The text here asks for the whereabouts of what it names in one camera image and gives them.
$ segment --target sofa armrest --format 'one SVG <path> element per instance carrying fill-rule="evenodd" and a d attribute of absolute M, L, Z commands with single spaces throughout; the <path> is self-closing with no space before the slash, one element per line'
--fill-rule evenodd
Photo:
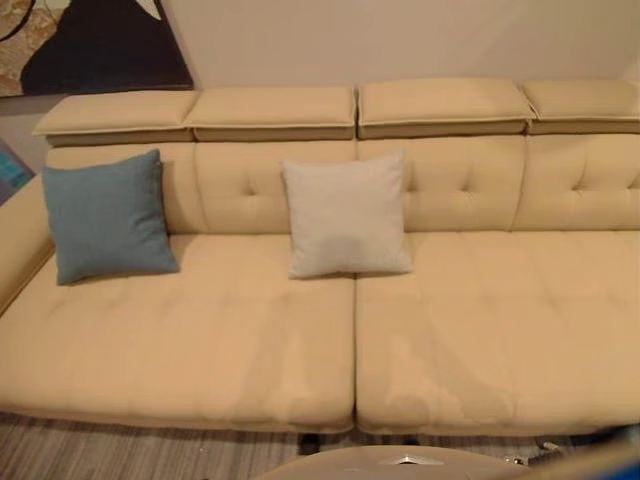
<path fill-rule="evenodd" d="M 38 175 L 0 208 L 0 314 L 53 252 Z"/>

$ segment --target white wall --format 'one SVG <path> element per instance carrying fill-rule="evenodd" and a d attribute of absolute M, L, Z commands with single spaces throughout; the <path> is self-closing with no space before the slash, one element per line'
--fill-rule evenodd
<path fill-rule="evenodd" d="M 426 76 L 640 79 L 640 0 L 164 0 L 197 88 Z M 0 100 L 35 169 L 57 99 Z"/>

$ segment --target carpet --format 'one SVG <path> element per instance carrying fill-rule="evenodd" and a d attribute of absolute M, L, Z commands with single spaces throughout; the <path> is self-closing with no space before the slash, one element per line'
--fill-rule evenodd
<path fill-rule="evenodd" d="M 323 437 L 322 450 L 397 445 L 404 438 L 353 430 Z M 421 445 L 498 458 L 541 452 L 533 437 L 418 438 Z M 297 440 L 296 434 L 134 428 L 0 414 L 0 480 L 251 480 L 294 459 Z M 560 442 L 570 447 L 568 438 Z"/>

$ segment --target white pillow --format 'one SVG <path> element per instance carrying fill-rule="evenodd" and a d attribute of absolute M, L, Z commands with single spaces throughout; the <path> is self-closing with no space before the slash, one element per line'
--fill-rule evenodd
<path fill-rule="evenodd" d="M 293 240 L 290 278 L 412 270 L 404 245 L 402 152 L 282 167 Z"/>

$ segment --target throw pillow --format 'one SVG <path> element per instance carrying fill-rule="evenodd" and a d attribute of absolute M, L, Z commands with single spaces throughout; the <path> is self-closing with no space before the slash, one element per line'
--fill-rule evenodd
<path fill-rule="evenodd" d="M 58 284 L 94 275 L 177 272 L 162 207 L 160 152 L 42 171 Z"/>
<path fill-rule="evenodd" d="M 340 165 L 282 165 L 291 278 L 412 270 L 404 246 L 402 152 Z"/>

